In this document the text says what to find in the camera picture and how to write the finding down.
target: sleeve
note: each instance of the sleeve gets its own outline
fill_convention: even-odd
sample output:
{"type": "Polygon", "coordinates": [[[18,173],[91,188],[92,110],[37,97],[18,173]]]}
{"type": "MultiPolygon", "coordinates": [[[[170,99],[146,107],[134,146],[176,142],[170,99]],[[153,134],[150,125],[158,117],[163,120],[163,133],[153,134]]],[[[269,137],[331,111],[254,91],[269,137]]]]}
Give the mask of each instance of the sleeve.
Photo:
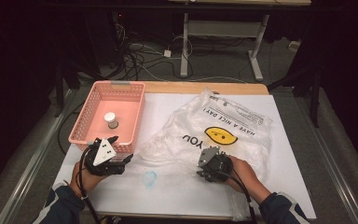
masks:
{"type": "Polygon", "coordinates": [[[268,224],[309,223],[298,203],[285,193],[271,193],[259,206],[261,216],[268,224]]]}
{"type": "Polygon", "coordinates": [[[33,223],[79,223],[79,213],[84,207],[83,201],[69,186],[57,184],[48,193],[45,207],[33,223]]]}

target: hand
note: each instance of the hand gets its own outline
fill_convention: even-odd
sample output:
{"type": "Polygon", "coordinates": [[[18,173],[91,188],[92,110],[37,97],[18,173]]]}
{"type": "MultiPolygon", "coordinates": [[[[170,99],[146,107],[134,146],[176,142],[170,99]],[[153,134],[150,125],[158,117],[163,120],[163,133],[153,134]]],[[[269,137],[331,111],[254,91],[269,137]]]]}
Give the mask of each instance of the hand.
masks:
{"type": "MultiPolygon", "coordinates": [[[[231,175],[240,182],[243,182],[245,187],[248,189],[250,196],[255,199],[257,203],[262,203],[271,194],[271,192],[258,180],[255,175],[255,171],[247,161],[240,160],[233,156],[229,157],[231,158],[234,166],[233,170],[235,170],[238,174],[236,175],[233,171],[231,175]]],[[[232,179],[228,179],[226,184],[234,188],[236,191],[242,192],[240,186],[238,186],[238,184],[232,179]]]]}
{"type": "MultiPolygon", "coordinates": [[[[75,192],[77,197],[81,198],[81,190],[79,188],[80,181],[79,181],[79,169],[80,169],[80,162],[78,161],[75,164],[74,171],[72,172],[72,180],[69,184],[69,187],[75,192]]],[[[86,193],[91,192],[97,185],[107,178],[108,175],[98,176],[98,175],[92,175],[83,165],[82,170],[82,180],[83,180],[83,188],[86,191],[86,193]]]]}

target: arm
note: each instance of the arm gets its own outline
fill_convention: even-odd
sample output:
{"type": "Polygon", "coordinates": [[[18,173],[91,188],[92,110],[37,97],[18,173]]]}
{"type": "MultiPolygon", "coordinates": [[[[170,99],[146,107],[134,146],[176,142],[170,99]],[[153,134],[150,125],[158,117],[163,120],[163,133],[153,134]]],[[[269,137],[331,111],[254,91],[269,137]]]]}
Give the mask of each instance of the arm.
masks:
{"type": "MultiPolygon", "coordinates": [[[[72,172],[71,183],[55,185],[48,194],[45,207],[33,223],[79,223],[79,213],[85,207],[78,186],[79,162],[72,172]]],[[[82,170],[83,187],[91,192],[107,176],[92,175],[87,169],[82,170]]]]}
{"type": "MultiPolygon", "coordinates": [[[[231,175],[243,182],[250,196],[259,204],[261,216],[267,223],[309,223],[294,199],[283,193],[271,193],[258,180],[248,162],[232,156],[230,158],[235,171],[231,175]]],[[[233,180],[228,179],[226,183],[236,191],[242,192],[233,180]]]]}

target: white plastic bag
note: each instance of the white plastic bag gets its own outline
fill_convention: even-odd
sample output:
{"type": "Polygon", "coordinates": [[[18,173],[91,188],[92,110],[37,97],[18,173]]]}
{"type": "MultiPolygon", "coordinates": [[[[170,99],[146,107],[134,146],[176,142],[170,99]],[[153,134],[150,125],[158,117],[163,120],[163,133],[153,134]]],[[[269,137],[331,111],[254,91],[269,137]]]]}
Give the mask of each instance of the white plastic bag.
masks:
{"type": "MultiPolygon", "coordinates": [[[[162,130],[138,153],[144,160],[175,163],[195,175],[200,169],[197,164],[201,150],[220,146],[228,155],[248,161],[257,177],[263,179],[269,167],[271,122],[270,118],[206,89],[174,111],[162,130]]],[[[241,217],[244,215],[237,214],[233,219],[241,217]]]]}

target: pink basket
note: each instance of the pink basket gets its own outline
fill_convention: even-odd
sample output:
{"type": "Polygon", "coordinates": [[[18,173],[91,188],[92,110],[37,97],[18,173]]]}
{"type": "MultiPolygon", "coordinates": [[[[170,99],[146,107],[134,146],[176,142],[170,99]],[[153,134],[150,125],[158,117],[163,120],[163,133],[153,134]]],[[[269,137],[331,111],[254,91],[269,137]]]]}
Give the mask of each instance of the pink basket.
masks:
{"type": "Polygon", "coordinates": [[[135,150],[135,141],[145,104],[145,84],[135,81],[97,81],[93,84],[86,103],[75,123],[69,142],[81,150],[95,138],[118,136],[112,145],[118,159],[135,150]],[[108,112],[116,114],[118,126],[110,129],[104,120],[108,112]]]}

